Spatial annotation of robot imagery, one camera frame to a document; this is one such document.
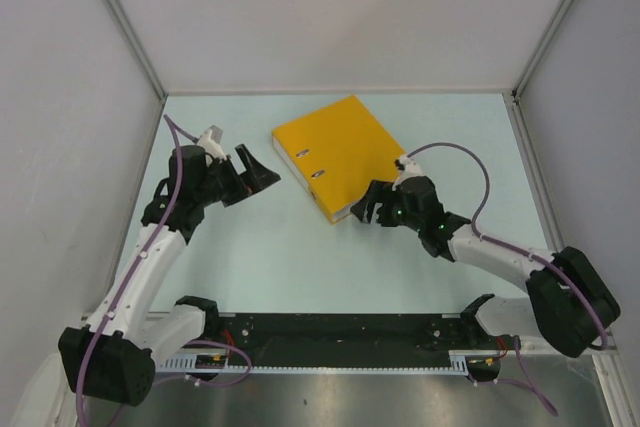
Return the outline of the yellow lever arch folder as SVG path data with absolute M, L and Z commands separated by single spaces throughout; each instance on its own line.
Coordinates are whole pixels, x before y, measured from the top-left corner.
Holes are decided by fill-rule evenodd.
M 272 130 L 275 150 L 335 224 L 373 180 L 393 181 L 405 150 L 354 95 Z

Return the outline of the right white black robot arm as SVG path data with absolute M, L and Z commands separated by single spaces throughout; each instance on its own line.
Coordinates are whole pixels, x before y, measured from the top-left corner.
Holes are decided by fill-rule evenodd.
M 468 306 L 471 317 L 461 323 L 461 335 L 473 348 L 502 335 L 536 336 L 577 358 L 588 348 L 605 349 L 607 330 L 621 314 L 582 251 L 519 247 L 482 234 L 469 219 L 444 209 L 426 176 L 374 180 L 351 212 L 363 223 L 407 227 L 432 257 L 480 268 L 525 292 L 517 299 L 484 294 Z

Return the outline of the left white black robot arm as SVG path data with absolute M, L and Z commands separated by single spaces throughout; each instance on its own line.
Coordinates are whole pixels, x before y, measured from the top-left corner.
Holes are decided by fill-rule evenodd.
M 245 169 L 212 148 L 175 148 L 168 175 L 144 209 L 141 229 L 125 270 L 81 328 L 66 328 L 58 349 L 66 379 L 85 396 L 137 406 L 148 395 L 157 368 L 194 341 L 207 347 L 221 334 L 215 301 L 184 296 L 151 327 L 145 321 L 166 275 L 188 246 L 208 206 L 230 207 L 279 182 L 244 145 L 235 149 Z

